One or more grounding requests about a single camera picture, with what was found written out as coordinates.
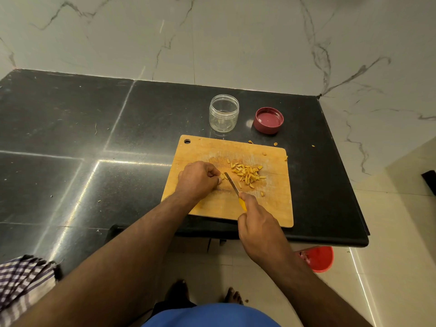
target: black countertop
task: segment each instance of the black countertop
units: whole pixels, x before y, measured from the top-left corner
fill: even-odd
[[[287,238],[368,244],[314,96],[32,70],[15,70],[0,86],[1,261],[35,253],[77,256],[79,262],[92,253],[113,224],[130,225],[160,202],[182,134],[278,142],[289,155],[295,225],[284,229]],[[210,100],[218,94],[240,104],[236,127],[225,136],[208,122]],[[285,118],[274,136],[252,127],[264,106]],[[177,233],[238,238],[235,222],[198,216],[188,216]]]

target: person's left hand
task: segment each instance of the person's left hand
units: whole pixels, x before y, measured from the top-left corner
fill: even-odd
[[[189,163],[179,173],[175,193],[198,203],[221,183],[220,174],[221,172],[213,164],[202,161]]]

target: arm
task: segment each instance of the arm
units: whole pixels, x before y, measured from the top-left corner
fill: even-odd
[[[285,294],[305,327],[371,326],[292,252],[278,221],[254,196],[240,197],[247,207],[238,219],[244,249]]]
[[[188,164],[174,194],[92,254],[15,326],[126,325],[150,297],[183,218],[221,182],[219,175],[210,163]]]

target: purple and white checkered cloth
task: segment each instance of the purple and white checkered cloth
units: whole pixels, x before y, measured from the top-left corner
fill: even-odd
[[[0,264],[0,327],[8,327],[55,285],[55,262],[24,255]]]

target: jar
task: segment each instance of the jar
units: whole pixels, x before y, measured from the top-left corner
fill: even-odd
[[[231,131],[238,120],[239,102],[230,95],[217,95],[209,107],[209,124],[218,132]]]

